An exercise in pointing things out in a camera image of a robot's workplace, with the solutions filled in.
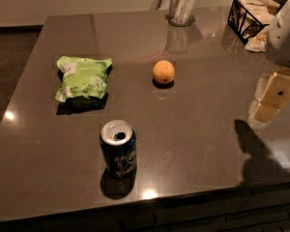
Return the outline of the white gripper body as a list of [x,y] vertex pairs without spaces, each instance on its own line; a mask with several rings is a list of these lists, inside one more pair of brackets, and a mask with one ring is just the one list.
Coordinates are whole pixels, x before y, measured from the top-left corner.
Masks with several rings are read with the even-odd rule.
[[267,58],[284,67],[290,67],[290,0],[270,23],[266,43]]

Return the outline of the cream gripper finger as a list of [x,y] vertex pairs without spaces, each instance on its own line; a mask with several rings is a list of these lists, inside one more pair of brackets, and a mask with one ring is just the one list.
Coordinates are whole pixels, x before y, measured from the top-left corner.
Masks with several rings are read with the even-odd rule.
[[269,81],[261,101],[272,108],[270,120],[256,120],[268,123],[290,102],[290,68],[284,68],[268,74]]
[[269,81],[268,74],[262,74],[257,82],[257,86],[254,93],[254,100],[252,101],[248,110],[248,116],[253,120],[270,120],[272,108],[261,101],[267,83]]

